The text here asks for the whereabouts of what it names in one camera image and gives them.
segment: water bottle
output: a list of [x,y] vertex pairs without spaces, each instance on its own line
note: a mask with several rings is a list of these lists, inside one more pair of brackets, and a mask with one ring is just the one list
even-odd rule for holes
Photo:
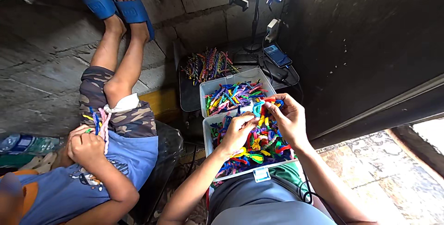
[[12,134],[0,143],[0,154],[44,156],[57,151],[61,145],[60,139],[54,137]]

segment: hand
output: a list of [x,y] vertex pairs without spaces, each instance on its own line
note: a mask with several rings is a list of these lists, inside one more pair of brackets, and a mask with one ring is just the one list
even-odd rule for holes
[[93,133],[75,135],[68,141],[68,156],[90,172],[103,160],[108,161],[104,152],[104,140]]
[[81,134],[85,133],[87,130],[91,130],[91,133],[94,133],[96,131],[95,128],[91,128],[87,125],[81,125],[69,133],[68,143],[69,143],[69,141],[71,141],[72,137],[74,137],[75,135],[81,135]]
[[244,146],[248,133],[258,125],[258,121],[259,118],[254,117],[251,112],[244,113],[240,117],[234,117],[221,144],[216,149],[227,158],[230,157],[236,150]]
[[269,102],[264,104],[265,108],[267,108],[276,119],[279,131],[283,138],[295,150],[310,148],[311,144],[308,142],[307,133],[305,131],[304,107],[287,93],[276,94],[272,97],[284,102],[284,108],[282,108],[282,111]]

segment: phone screen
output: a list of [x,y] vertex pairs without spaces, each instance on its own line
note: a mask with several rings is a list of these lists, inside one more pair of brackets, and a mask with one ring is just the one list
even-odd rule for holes
[[264,52],[267,53],[268,57],[279,67],[291,64],[290,58],[275,45],[264,48]]

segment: wooden step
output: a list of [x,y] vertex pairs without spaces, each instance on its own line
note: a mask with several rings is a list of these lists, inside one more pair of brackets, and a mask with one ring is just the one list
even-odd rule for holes
[[150,92],[139,96],[139,99],[150,103],[154,117],[163,123],[175,120],[181,115],[174,88]]

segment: shorts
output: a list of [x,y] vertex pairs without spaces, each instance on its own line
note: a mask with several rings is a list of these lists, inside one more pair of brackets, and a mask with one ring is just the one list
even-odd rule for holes
[[[108,104],[103,86],[113,75],[113,71],[100,66],[91,66],[83,72],[79,89],[81,124],[94,127],[94,122],[84,117],[84,115],[92,117],[89,107],[92,107],[101,120],[98,109],[103,109]],[[150,104],[145,101],[139,101],[134,109],[113,113],[108,129],[128,138],[157,136],[154,114]]]

